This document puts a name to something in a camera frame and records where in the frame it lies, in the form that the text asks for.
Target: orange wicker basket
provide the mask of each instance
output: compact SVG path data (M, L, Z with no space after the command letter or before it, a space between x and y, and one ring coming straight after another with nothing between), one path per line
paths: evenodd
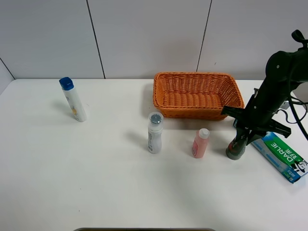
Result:
M224 73L161 72L153 103L165 117L223 120L222 107L244 107L234 78Z

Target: black cable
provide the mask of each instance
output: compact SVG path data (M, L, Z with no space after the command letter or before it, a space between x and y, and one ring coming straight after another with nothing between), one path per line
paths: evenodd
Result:
M294 108L294 105L293 105L293 102L292 102L292 99L291 99L291 75L289 76L288 78L288 101L289 101L289 104L290 104L290 107L291 107L291 111L294 115L294 118L295 118L295 121L297 122L298 126L299 126L299 129L302 131L302 133L304 134L305 138L308 140L308 134L306 132L306 130L304 129L302 123L300 122L299 118L298 118L298 115L295 111L295 108Z
M303 105L303 106L305 107L305 109L306 109L305 114L304 114L303 117L299 120L299 121L302 121L302 120L305 118L305 116L307 115L307 113L308 113L308 108L307 108L307 106L306 106L307 103L304 103L304 102L301 101L300 99L295 98L295 97L293 97L293 96L291 96L291 98L294 99L294 100L298 100L298 101L299 101L299 102L294 102L294 101L292 101L293 104ZM277 110L276 113L278 113L279 111L282 111L282 112L285 114L285 120L287 121L287 123L289 123L289 124L297 124L297 122L290 122L290 121L288 120L289 115L288 115L288 113L287 113L285 110L279 109L279 110Z

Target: toothpaste box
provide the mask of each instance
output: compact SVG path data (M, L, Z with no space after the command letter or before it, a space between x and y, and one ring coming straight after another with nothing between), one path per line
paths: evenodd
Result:
M308 163L273 132L252 145L288 179L294 183L308 172Z

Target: white lotion bottle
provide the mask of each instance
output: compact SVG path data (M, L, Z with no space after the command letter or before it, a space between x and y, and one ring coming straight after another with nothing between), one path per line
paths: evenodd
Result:
M162 131L164 116L159 112L149 114L148 149L150 153L157 154L162 149Z
M75 119L79 122L87 120L86 112L82 106L82 103L74 87L73 81L69 77L64 77L59 80L63 93L67 99L69 106L75 116Z

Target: blue cap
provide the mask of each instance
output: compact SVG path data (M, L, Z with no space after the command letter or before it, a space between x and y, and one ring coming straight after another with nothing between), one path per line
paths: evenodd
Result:
M63 90L71 90L74 88L73 81L69 77L64 77L59 82Z

